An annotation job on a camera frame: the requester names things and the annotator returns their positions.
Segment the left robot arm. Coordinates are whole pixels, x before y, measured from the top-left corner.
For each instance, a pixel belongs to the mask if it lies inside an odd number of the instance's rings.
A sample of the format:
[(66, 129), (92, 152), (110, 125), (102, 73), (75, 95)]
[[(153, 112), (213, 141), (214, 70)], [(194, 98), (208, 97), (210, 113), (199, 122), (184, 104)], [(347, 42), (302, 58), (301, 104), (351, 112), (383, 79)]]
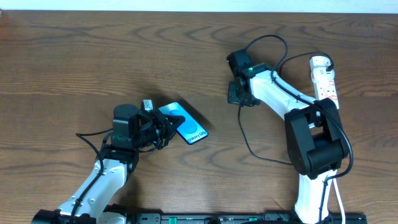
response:
[(55, 210), (39, 210), (32, 223), (135, 223), (134, 215), (108, 203), (134, 172), (139, 155), (168, 145), (186, 115), (161, 111), (144, 100), (140, 108), (123, 104), (113, 110), (113, 127), (95, 147), (94, 168), (80, 188)]

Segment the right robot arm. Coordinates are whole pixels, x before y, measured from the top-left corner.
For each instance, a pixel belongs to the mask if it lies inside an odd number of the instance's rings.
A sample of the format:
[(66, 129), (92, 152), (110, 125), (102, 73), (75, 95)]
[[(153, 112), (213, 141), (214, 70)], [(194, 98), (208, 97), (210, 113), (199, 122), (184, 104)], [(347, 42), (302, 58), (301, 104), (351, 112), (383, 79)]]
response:
[(338, 112), (333, 62), (324, 53), (312, 55), (314, 97), (289, 85), (267, 63), (254, 63), (246, 49), (230, 53), (226, 59), (234, 81), (228, 103), (265, 103), (284, 120), (288, 156), (299, 173), (294, 213), (301, 223), (324, 223), (330, 185), (352, 169), (353, 150)]

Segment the blue Galaxy smartphone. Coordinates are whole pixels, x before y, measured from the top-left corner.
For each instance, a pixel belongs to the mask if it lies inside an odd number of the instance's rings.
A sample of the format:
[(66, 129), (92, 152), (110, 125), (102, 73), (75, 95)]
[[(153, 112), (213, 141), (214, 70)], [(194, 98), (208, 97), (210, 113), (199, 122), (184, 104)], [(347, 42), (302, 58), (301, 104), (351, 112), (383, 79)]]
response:
[(179, 103), (169, 103), (160, 107), (159, 110), (166, 115), (185, 118), (185, 121), (177, 128), (177, 132), (187, 144), (195, 144), (208, 136), (208, 132)]

